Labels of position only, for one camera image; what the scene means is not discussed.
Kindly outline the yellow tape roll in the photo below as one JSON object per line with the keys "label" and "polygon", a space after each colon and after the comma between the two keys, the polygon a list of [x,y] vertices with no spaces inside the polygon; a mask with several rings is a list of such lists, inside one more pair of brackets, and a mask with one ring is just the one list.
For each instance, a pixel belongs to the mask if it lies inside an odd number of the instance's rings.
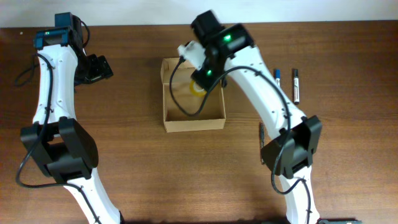
{"label": "yellow tape roll", "polygon": [[201,86],[199,86],[194,80],[191,80],[189,89],[191,94],[197,97],[203,97],[207,94],[207,91]]}

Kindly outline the brown cardboard box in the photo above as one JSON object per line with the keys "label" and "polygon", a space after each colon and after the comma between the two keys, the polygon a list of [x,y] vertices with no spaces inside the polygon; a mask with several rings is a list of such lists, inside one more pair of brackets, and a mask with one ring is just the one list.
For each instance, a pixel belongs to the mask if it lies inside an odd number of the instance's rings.
{"label": "brown cardboard box", "polygon": [[202,111],[196,116],[187,116],[177,103],[188,113],[196,112],[204,97],[190,91],[193,65],[184,62],[177,66],[178,58],[162,60],[160,78],[163,89],[163,122],[168,133],[223,129],[226,122],[224,92],[218,85],[210,93]]}

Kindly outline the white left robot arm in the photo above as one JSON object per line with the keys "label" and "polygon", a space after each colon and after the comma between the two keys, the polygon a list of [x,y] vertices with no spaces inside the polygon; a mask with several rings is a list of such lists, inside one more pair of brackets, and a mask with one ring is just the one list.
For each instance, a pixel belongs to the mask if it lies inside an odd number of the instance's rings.
{"label": "white left robot arm", "polygon": [[113,76],[105,56],[87,55],[88,26],[70,12],[55,15],[53,29],[40,30],[34,38],[34,68],[40,68],[39,101],[32,125],[21,129],[27,150],[22,168],[33,159],[40,171],[54,182],[36,188],[64,187],[85,214],[89,223],[124,223],[124,217],[109,199],[101,183],[99,155],[95,140],[78,123],[75,114],[75,87],[92,84]]}

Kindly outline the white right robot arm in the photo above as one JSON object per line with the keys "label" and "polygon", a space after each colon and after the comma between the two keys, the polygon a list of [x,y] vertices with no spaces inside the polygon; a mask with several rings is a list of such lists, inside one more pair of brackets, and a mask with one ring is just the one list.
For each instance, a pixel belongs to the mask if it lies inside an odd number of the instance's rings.
{"label": "white right robot arm", "polygon": [[234,80],[262,119],[271,141],[261,149],[261,162],[279,178],[276,189],[285,197],[289,223],[317,223],[320,219],[311,185],[313,155],[322,124],[307,117],[277,85],[254,39],[242,24],[222,26],[212,11],[195,18],[191,28],[197,41],[184,57],[195,67],[192,79],[207,93],[224,78]]}

